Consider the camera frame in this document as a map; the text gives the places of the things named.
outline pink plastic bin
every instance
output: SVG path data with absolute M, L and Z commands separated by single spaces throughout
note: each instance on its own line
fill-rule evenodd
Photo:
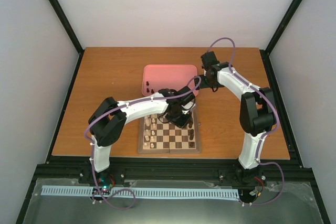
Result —
M 142 94 L 148 96 L 152 89 L 154 92 L 158 92 L 159 89 L 179 90 L 196 75 L 197 68 L 194 65 L 147 65 L 143 69 Z M 189 88 L 193 87 L 195 82 L 189 85 Z M 194 95 L 198 95 L 198 90 L 194 91 Z

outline white wall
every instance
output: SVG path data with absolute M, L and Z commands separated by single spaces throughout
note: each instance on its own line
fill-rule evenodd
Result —
M 336 0 L 303 0 L 271 54 L 304 165 L 336 223 Z
M 292 0 L 59 0 L 85 47 L 266 48 Z
M 78 58 L 48 0 L 0 2 L 0 223 L 44 163 Z

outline wooden table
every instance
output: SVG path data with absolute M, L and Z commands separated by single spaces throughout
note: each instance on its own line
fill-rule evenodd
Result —
M 132 100 L 141 93 L 143 68 L 148 64 L 193 64 L 202 74 L 200 56 L 206 48 L 86 48 L 65 111 L 52 155 L 89 156 L 83 137 L 88 119 L 106 97 Z M 230 59 L 231 48 L 215 48 L 219 61 Z M 236 70 L 252 83 L 268 87 L 258 48 L 237 48 Z M 227 89 L 213 93 L 202 89 L 197 96 L 201 122 L 202 152 L 195 154 L 138 154 L 139 120 L 128 123 L 111 156 L 237 158 L 244 132 L 239 123 L 239 100 Z M 267 137 L 261 155 L 267 159 L 289 159 L 282 130 Z

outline black beam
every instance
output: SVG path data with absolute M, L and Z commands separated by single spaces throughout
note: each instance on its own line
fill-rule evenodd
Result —
M 75 32 L 73 31 L 67 16 L 63 12 L 62 7 L 60 6 L 58 0 L 49 0 L 50 4 L 54 8 L 55 13 L 57 14 L 59 20 L 61 21 L 62 25 L 64 26 L 65 31 L 67 32 L 72 44 L 74 45 L 75 49 L 77 50 L 78 54 L 82 54 L 84 52 L 82 46 L 80 45 Z
M 281 20 L 278 28 L 276 29 L 275 33 L 273 34 L 272 39 L 270 40 L 270 42 L 268 43 L 267 48 L 265 49 L 266 54 L 268 56 L 271 54 L 271 52 L 274 49 L 276 43 L 280 39 L 282 33 L 285 31 L 288 23 L 290 22 L 290 20 L 292 19 L 294 13 L 296 12 L 297 8 L 301 4 L 301 1 L 302 0 L 293 0 L 292 3 L 290 4 L 290 6 L 288 7 L 288 9 L 287 9 L 284 17 L 282 18 L 282 20 Z
M 57 122 L 57 125 L 56 125 L 56 129 L 55 129 L 54 135 L 53 135 L 52 140 L 51 140 L 50 148 L 49 148 L 48 155 L 47 155 L 47 161 L 50 160 L 51 154 L 53 152 L 53 148 L 55 146 L 55 142 L 56 142 L 56 138 L 57 138 L 57 135 L 58 135 L 58 132 L 59 132 L 59 128 L 61 127 L 61 123 L 62 123 L 62 120 L 63 120 L 63 117 L 64 117 L 65 109 L 67 108 L 67 105 L 68 105 L 68 102 L 69 102 L 69 99 L 70 99 L 70 95 L 71 95 L 71 92 L 72 92 L 72 88 L 74 87 L 74 84 L 75 84 L 75 79 L 76 79 L 76 76 L 77 76 L 77 73 L 78 73 L 78 70 L 79 70 L 79 66 L 80 66 L 80 63 L 82 62 L 83 55 L 84 55 L 84 50 L 83 50 L 83 52 L 81 52 L 79 54 L 79 57 L 78 57 L 78 60 L 77 60 L 77 63 L 76 63 L 76 67 L 75 67 L 75 70 L 74 70 L 72 78 L 71 78 L 69 89 L 67 91 L 67 95 L 66 95 L 65 101 L 63 103 L 61 114 L 59 115 L 58 122 Z
M 279 85 L 275 77 L 271 61 L 269 57 L 266 55 L 266 52 L 264 50 L 260 50 L 260 54 L 263 60 L 262 62 L 265 67 L 265 72 L 267 75 L 270 88 L 273 91 L 274 101 L 275 101 L 275 105 L 277 107 L 277 111 L 279 114 L 283 135 L 287 143 L 288 152 L 290 154 L 291 159 L 295 158 L 298 164 L 302 166 L 303 164 L 302 164 L 302 160 L 300 157 L 299 149 L 298 149 L 298 146 L 296 145 L 294 134 L 290 126 L 285 104 L 284 104 L 284 101 L 282 100 Z

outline wooden chessboard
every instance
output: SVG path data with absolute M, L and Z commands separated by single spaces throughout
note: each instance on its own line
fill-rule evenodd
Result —
M 192 112 L 192 122 L 184 129 L 169 123 L 160 114 L 141 118 L 138 152 L 200 153 L 201 139 L 197 111 Z

